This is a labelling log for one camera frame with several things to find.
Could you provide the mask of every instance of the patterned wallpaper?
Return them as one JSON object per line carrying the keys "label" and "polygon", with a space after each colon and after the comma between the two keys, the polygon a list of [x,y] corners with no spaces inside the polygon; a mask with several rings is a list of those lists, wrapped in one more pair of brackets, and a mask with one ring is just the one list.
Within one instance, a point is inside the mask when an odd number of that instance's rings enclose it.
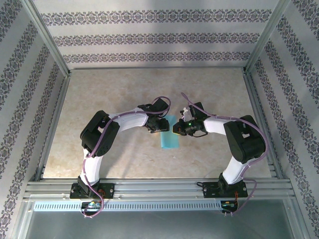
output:
{"label": "patterned wallpaper", "polygon": [[318,4],[290,2],[251,77],[311,238],[319,238]]}
{"label": "patterned wallpaper", "polygon": [[245,66],[277,0],[34,0],[70,69]]}
{"label": "patterned wallpaper", "polygon": [[0,239],[35,174],[63,74],[19,0],[0,1]]}

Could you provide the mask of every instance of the enclosure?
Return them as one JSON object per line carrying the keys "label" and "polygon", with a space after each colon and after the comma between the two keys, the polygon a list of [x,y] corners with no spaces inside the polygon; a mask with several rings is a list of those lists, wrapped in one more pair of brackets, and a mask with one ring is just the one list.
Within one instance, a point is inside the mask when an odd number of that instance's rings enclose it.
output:
{"label": "enclosure", "polygon": [[[0,6],[2,238],[319,238],[318,0]],[[162,132],[135,127],[102,159],[101,182],[115,187],[100,221],[83,219],[85,200],[70,190],[93,115],[166,96],[177,122],[181,92],[211,114],[252,115],[265,133],[270,150],[245,173],[257,188],[245,181],[243,211],[224,218],[222,201],[196,185],[227,167],[224,135],[167,148]]]}

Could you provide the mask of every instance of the blue sponge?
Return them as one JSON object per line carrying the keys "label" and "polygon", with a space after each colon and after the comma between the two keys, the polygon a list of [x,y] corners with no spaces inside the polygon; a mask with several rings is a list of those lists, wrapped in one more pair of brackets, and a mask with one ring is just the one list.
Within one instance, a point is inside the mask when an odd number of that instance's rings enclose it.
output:
{"label": "blue sponge", "polygon": [[165,116],[169,122],[169,131],[160,133],[160,144],[162,148],[179,148],[178,135],[173,133],[173,125],[177,123],[175,116]]}

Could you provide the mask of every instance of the beige surface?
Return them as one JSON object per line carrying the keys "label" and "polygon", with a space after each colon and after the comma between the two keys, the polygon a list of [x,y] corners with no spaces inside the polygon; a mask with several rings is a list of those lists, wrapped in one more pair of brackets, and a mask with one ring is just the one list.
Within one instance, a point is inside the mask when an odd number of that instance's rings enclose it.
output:
{"label": "beige surface", "polygon": [[[166,68],[75,70],[66,94],[44,177],[77,177],[83,149],[80,132],[98,110],[120,113],[147,104],[157,96],[172,101],[169,115],[180,118],[193,102],[218,115],[253,115],[240,68]],[[179,148],[162,149],[160,133],[137,127],[117,135],[104,156],[101,177],[216,178],[231,158],[226,137],[179,137]],[[270,177],[267,162],[250,168],[247,177]]]}

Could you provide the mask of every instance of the purple cable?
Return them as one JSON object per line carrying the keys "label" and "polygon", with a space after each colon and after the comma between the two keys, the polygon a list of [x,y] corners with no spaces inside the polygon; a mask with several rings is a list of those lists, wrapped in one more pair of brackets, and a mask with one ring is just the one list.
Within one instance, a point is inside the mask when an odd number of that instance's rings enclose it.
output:
{"label": "purple cable", "polygon": [[253,161],[253,162],[251,162],[251,163],[248,163],[247,166],[244,168],[244,170],[243,170],[243,171],[241,172],[241,174],[239,175],[239,177],[241,177],[241,178],[242,178],[243,180],[245,180],[245,181],[253,181],[253,182],[255,182],[255,186],[254,186],[253,190],[251,191],[251,193],[249,194],[249,196],[247,197],[246,201],[243,203],[243,205],[236,211],[236,212],[238,212],[238,211],[241,210],[241,208],[242,208],[243,206],[245,206],[245,205],[247,204],[248,200],[253,196],[253,194],[254,194],[254,192],[255,192],[255,190],[256,190],[256,187],[257,187],[257,182],[256,182],[256,180],[254,180],[254,179],[248,179],[248,178],[243,178],[243,176],[244,176],[246,170],[251,167],[251,165],[253,165],[253,164],[255,164],[255,163],[257,163],[257,162],[263,160],[263,159],[266,157],[266,155],[267,155],[267,153],[268,153],[268,151],[269,151],[269,143],[268,143],[268,140],[267,140],[265,134],[264,134],[257,126],[253,125],[252,123],[250,123],[250,122],[248,122],[248,121],[246,121],[246,120],[240,119],[240,118],[228,117],[228,116],[212,115],[212,114],[206,112],[205,110],[201,109],[200,107],[196,106],[193,102],[191,102],[191,101],[188,99],[187,95],[185,95],[183,92],[181,92],[181,95],[188,101],[188,104],[189,104],[189,105],[194,106],[196,109],[198,109],[199,111],[201,111],[201,112],[207,114],[208,116],[213,117],[213,118],[216,118],[216,119],[222,119],[222,120],[225,120],[225,119],[226,119],[226,120],[239,120],[239,121],[241,121],[241,122],[243,122],[243,123],[245,123],[245,124],[251,126],[252,128],[254,128],[254,129],[262,136],[262,138],[264,139],[264,142],[265,142],[265,152],[263,153],[263,155],[261,155],[257,160],[255,160],[255,161]]}
{"label": "purple cable", "polygon": [[95,217],[96,215],[98,215],[98,214],[103,210],[103,208],[104,208],[104,200],[103,200],[103,197],[102,197],[97,191],[95,191],[95,190],[93,189],[93,187],[91,186],[91,184],[90,184],[88,178],[86,177],[85,162],[86,162],[86,160],[87,160],[88,158],[90,158],[90,157],[92,157],[92,156],[94,155],[94,153],[96,152],[96,150],[97,150],[98,147],[100,146],[100,143],[101,143],[101,141],[102,141],[103,136],[105,135],[105,132],[106,132],[107,127],[110,125],[110,123],[111,123],[112,121],[114,121],[115,119],[118,119],[118,118],[121,117],[121,116],[126,116],[126,115],[131,115],[131,114],[152,114],[152,115],[158,115],[158,114],[163,114],[163,113],[165,113],[166,111],[168,112],[168,111],[169,111],[169,108],[170,108],[170,105],[171,105],[171,101],[170,101],[170,99],[169,99],[168,97],[166,97],[166,96],[159,96],[159,97],[155,98],[155,99],[152,101],[152,104],[153,104],[156,100],[158,100],[158,99],[160,99],[160,98],[164,98],[164,99],[167,99],[167,100],[168,100],[168,107],[167,107],[165,110],[163,110],[163,111],[158,111],[158,112],[147,112],[147,111],[124,112],[124,113],[119,114],[118,116],[115,116],[115,117],[113,117],[112,119],[110,119],[110,120],[107,122],[107,124],[105,125],[105,127],[103,128],[103,132],[102,132],[102,134],[101,134],[101,136],[100,136],[98,142],[96,143],[95,148],[92,150],[92,152],[91,152],[89,155],[86,156],[86,158],[83,160],[83,165],[82,165],[82,170],[83,170],[83,175],[84,175],[85,181],[86,181],[88,187],[89,187],[96,195],[98,195],[98,197],[101,199],[101,207],[100,207],[100,209],[99,209],[95,214],[90,215],[90,216],[88,216],[88,215],[85,214],[86,209],[84,209],[84,212],[82,213],[82,214],[84,215],[84,217],[93,218],[93,217]]}

